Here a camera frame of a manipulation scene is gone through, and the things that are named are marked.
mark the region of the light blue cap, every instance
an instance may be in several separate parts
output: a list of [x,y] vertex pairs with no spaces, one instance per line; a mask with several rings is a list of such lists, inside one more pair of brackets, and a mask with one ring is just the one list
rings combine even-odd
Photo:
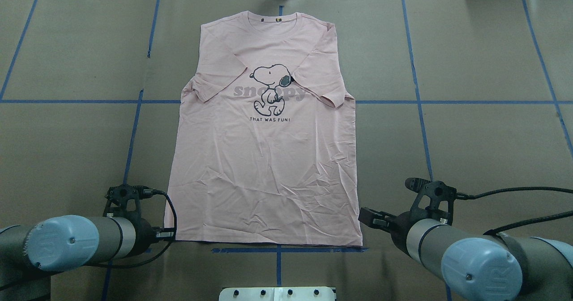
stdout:
[[33,266],[63,272],[84,265],[96,250],[100,235],[86,217],[66,215],[47,219],[28,234],[25,250]]
[[472,301],[507,301],[522,288],[522,268],[514,256],[485,238],[458,240],[444,252],[442,276],[450,288]]

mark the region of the white bracket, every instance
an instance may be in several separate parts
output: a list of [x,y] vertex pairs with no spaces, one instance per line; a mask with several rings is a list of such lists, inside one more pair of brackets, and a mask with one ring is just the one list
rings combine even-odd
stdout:
[[336,301],[336,293],[328,287],[225,288],[219,301]]

